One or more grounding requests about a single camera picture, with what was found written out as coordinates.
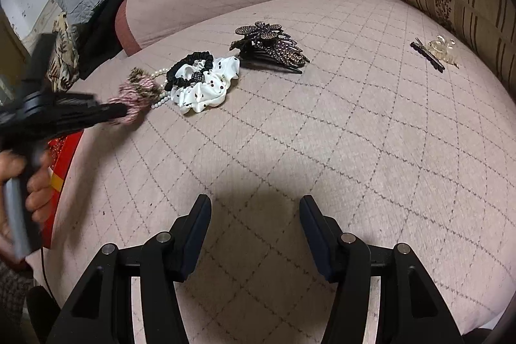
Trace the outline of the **person's left hand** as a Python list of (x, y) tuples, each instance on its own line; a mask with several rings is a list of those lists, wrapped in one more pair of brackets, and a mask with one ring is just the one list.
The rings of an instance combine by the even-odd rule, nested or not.
[[(32, 221), (42, 228), (51, 214), (51, 198), (53, 189), (51, 186), (50, 164), (52, 157), (45, 149), (40, 154), (39, 169), (28, 180), (26, 190), (28, 196), (25, 200), (25, 208), (28, 210)], [(1, 184), (9, 179), (19, 177), (26, 166), (25, 159), (12, 152), (5, 150), (1, 152)], [(1, 193), (1, 250), (6, 254), (7, 249), (13, 246), (11, 227), (9, 225), (6, 211), (4, 193)]]

